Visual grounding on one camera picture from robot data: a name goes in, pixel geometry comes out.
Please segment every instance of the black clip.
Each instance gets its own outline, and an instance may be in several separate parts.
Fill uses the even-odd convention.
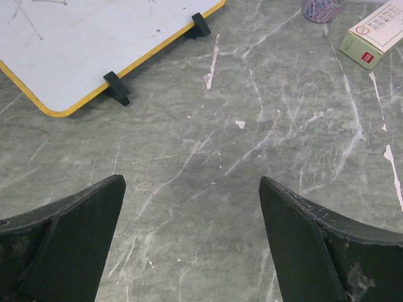
[[[124,85],[121,79],[113,72],[109,72],[103,76],[104,80],[108,83],[109,87],[106,88],[104,93],[117,100],[123,106],[127,106],[130,104],[127,96],[130,94],[130,91]]]
[[[195,25],[185,33],[188,38],[196,40],[196,38],[204,38],[212,33],[202,14],[194,14],[191,18]]]

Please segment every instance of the yellow border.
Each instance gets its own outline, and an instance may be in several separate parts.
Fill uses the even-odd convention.
[[[225,4],[226,0],[221,0],[220,3],[215,5],[213,8],[209,9],[206,13],[203,14],[204,18],[207,18],[210,16],[212,13],[214,13],[216,10],[221,8]],[[157,52],[159,52],[161,49],[163,49],[165,46],[179,38],[181,35],[186,33],[190,28],[194,26],[194,22],[191,22],[181,30],[179,30],[177,33],[175,33],[173,36],[168,38],[167,40],[163,41],[161,44],[159,44],[157,47],[153,48],[150,52],[146,53],[143,55],[141,58],[139,58],[137,61],[134,63],[130,64],[128,67],[123,69],[121,72],[117,74],[119,78],[122,78],[123,76],[127,75],[130,71],[134,70],[137,66],[139,66],[141,63],[146,61],[147,59],[151,58],[153,55],[155,55]],[[93,92],[88,94],[85,98],[82,100],[78,101],[75,105],[71,106],[69,109],[65,111],[53,111],[48,109],[42,102],[30,91],[28,87],[25,86],[25,84],[14,74],[14,72],[9,69],[6,64],[0,60],[0,69],[23,91],[23,93],[26,94],[34,103],[35,105],[38,106],[39,109],[41,109],[45,114],[49,116],[53,116],[55,118],[63,118],[65,116],[71,115],[73,112],[75,112],[77,109],[80,107],[84,106],[86,103],[88,103],[90,100],[95,98],[97,95],[99,95],[101,92],[103,92],[106,88],[108,88],[108,84],[104,83],[97,89],[95,89]]]

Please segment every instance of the marble surface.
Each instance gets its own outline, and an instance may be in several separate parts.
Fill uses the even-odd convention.
[[[376,6],[317,25],[299,2],[228,0],[124,78],[126,108],[51,118],[0,73],[0,218],[123,174],[97,302],[282,301],[261,176],[403,232],[403,47],[365,70],[337,47]]]

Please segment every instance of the green and white box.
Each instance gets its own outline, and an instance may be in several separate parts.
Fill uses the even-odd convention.
[[[390,0],[351,27],[339,49],[366,69],[374,67],[403,38],[403,0]]]

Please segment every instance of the black stand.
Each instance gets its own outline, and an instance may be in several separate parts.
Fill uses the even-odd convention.
[[[284,302],[402,301],[403,234],[341,216],[267,177],[259,194]]]
[[[105,94],[110,98],[115,99],[123,106],[127,106],[130,104],[127,96],[129,95],[130,91],[124,85],[121,79],[113,72],[109,72],[103,76],[105,81],[108,83],[109,87],[105,90]]]
[[[212,33],[202,14],[197,13],[191,18],[193,19],[193,22],[195,22],[195,25],[185,33],[185,36],[196,40],[196,38],[204,38]]]
[[[93,302],[125,188],[114,175],[0,220],[0,301]]]

